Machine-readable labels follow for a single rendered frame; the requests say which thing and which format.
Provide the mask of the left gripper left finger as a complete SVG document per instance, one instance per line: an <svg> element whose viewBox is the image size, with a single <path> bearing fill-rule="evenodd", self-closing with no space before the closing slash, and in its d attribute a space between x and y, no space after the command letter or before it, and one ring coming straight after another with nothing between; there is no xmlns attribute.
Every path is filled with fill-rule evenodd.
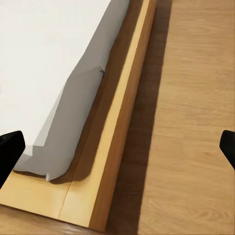
<svg viewBox="0 0 235 235"><path fill-rule="evenodd" d="M25 150L21 130L0 136L0 189Z"/></svg>

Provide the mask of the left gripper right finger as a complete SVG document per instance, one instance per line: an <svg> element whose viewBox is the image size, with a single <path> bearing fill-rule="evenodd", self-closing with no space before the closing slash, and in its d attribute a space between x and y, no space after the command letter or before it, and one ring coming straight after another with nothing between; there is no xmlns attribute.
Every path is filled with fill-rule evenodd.
<svg viewBox="0 0 235 235"><path fill-rule="evenodd" d="M219 147L235 170L235 132L224 130Z"/></svg>

